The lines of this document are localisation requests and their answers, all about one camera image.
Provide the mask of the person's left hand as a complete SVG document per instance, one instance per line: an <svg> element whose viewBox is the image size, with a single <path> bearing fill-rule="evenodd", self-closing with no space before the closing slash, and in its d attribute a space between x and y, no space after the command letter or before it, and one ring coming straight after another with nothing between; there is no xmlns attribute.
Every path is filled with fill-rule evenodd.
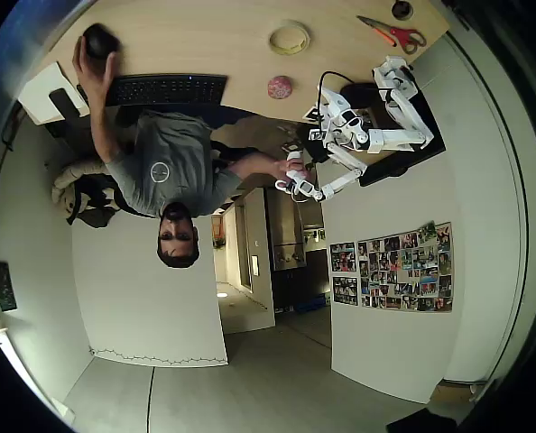
<svg viewBox="0 0 536 433"><path fill-rule="evenodd" d="M87 39L80 36L76 43L72 65L79 84L88 97L106 94L119 66L119 52L111 51L105 60L94 60L87 52Z"/></svg>

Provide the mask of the person's right hand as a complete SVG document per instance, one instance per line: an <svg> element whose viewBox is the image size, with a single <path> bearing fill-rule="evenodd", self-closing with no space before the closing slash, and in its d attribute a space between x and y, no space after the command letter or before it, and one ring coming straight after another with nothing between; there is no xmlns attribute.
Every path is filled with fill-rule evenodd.
<svg viewBox="0 0 536 433"><path fill-rule="evenodd" d="M281 160L274 163L272 176L277 180L287 180L288 171L297 171L300 173L305 180L313 182L315 177L314 173L308 171L302 159L294 158L290 160Z"/></svg>

